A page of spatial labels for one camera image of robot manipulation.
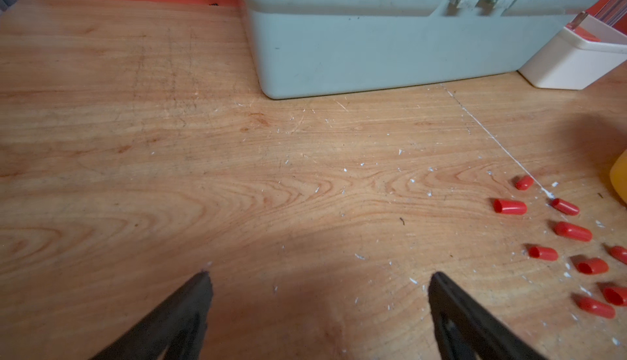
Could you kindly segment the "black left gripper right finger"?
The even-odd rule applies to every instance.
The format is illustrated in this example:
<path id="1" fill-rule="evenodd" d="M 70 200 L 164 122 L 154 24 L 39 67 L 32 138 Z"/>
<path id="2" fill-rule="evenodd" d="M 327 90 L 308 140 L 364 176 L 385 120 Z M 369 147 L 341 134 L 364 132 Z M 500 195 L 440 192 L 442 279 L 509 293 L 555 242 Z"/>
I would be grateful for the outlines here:
<path id="1" fill-rule="evenodd" d="M 542 359 L 443 272 L 432 275 L 428 299 L 442 359 Z"/>

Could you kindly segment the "yellow plastic storage box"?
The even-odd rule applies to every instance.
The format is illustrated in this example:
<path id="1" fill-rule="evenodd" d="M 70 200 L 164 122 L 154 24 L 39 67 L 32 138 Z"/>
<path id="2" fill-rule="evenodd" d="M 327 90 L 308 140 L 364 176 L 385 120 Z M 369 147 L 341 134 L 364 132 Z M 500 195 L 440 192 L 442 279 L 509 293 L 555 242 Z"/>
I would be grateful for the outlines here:
<path id="1" fill-rule="evenodd" d="M 627 203 L 627 150 L 625 150 L 612 165 L 610 182 L 617 196 L 623 203 Z"/>

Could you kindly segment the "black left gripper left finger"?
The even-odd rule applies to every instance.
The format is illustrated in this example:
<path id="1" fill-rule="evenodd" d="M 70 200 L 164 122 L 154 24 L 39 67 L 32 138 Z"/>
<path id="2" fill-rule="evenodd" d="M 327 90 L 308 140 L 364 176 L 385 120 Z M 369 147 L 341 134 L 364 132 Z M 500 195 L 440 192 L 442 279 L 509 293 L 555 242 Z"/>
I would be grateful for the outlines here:
<path id="1" fill-rule="evenodd" d="M 94 359 L 198 359 L 212 304 L 207 271 L 196 273 Z"/>

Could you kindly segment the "red sleeve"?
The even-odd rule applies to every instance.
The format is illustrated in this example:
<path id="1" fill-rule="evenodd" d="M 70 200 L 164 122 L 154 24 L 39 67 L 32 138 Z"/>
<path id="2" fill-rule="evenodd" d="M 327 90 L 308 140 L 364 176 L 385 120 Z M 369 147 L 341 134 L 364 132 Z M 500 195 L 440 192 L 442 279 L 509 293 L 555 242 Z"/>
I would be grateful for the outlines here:
<path id="1" fill-rule="evenodd" d="M 606 286 L 603 289 L 605 300 L 615 306 L 624 307 L 627 305 L 627 288 L 623 286 Z"/>
<path id="2" fill-rule="evenodd" d="M 593 234 L 589 229 L 565 221 L 558 222 L 554 231 L 558 236 L 581 242 L 590 242 L 593 239 Z"/>
<path id="3" fill-rule="evenodd" d="M 525 175 L 518 179 L 514 186 L 517 190 L 526 191 L 529 190 L 534 184 L 535 180 L 530 175 Z"/>
<path id="4" fill-rule="evenodd" d="M 627 264 L 627 249 L 622 246 L 614 246 L 609 249 L 610 255 L 623 264 Z"/>
<path id="5" fill-rule="evenodd" d="M 580 297 L 576 301 L 576 304 L 583 311 L 604 319 L 613 319 L 616 317 L 616 311 L 612 306 L 590 297 Z"/>
<path id="6" fill-rule="evenodd" d="M 522 216 L 527 213 L 527 205 L 521 201 L 496 198 L 493 200 L 495 213 L 511 216 Z"/>
<path id="7" fill-rule="evenodd" d="M 577 264 L 576 268 L 580 273 L 583 274 L 598 275 L 607 273 L 607 271 L 609 270 L 609 265 L 605 260 L 594 257 L 580 261 Z"/>
<path id="8" fill-rule="evenodd" d="M 559 258 L 559 254 L 555 249 L 541 246 L 529 247 L 528 255 L 533 259 L 546 261 L 556 261 Z"/>
<path id="9" fill-rule="evenodd" d="M 551 201 L 550 206 L 567 216 L 577 216 L 580 214 L 580 208 L 574 203 L 570 203 L 562 198 L 555 198 Z"/>

